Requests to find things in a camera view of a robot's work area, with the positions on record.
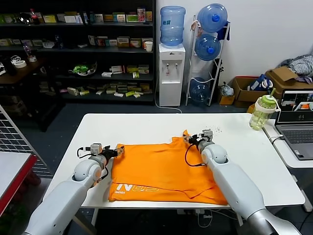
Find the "orange t-shirt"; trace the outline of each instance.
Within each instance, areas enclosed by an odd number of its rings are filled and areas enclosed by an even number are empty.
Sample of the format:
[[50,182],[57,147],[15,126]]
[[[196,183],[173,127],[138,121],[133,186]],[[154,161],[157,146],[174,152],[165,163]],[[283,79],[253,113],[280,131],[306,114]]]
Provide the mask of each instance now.
[[[184,156],[189,144],[182,137],[173,137],[170,144],[119,146],[124,146],[124,153],[113,161],[110,201],[227,204],[206,166],[187,165]],[[187,159],[190,164],[202,162],[195,146]]]

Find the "laptop keyboard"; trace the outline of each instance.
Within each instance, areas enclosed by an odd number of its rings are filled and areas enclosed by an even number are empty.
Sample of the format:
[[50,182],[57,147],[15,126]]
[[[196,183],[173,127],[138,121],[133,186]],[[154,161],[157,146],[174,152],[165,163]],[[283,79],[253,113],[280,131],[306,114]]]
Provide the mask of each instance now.
[[282,131],[290,143],[313,143],[313,130]]

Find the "red table edge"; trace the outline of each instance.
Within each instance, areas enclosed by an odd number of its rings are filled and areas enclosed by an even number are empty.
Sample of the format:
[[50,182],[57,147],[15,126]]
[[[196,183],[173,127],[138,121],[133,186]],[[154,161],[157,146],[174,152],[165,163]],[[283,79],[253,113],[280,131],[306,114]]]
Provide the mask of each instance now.
[[25,179],[33,165],[35,164],[36,160],[37,160],[36,155],[31,155],[27,159],[19,173],[16,175],[15,179],[12,181],[11,185],[7,188],[6,192],[3,194],[0,200],[0,216],[4,212],[7,205],[10,203],[14,194],[19,189],[20,185],[22,184],[23,180]]

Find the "laptop screen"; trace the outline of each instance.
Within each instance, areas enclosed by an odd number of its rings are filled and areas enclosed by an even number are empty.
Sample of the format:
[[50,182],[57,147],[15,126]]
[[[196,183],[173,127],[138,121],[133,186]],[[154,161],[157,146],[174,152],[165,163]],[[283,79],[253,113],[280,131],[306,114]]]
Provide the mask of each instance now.
[[313,90],[285,90],[277,123],[313,123]]

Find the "white cup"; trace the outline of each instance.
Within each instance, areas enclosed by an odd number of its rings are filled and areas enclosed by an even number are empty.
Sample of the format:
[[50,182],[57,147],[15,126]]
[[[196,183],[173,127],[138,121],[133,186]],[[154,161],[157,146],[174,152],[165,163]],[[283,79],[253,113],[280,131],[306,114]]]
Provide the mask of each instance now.
[[153,42],[145,42],[145,44],[146,44],[146,51],[147,52],[151,52],[152,51]]

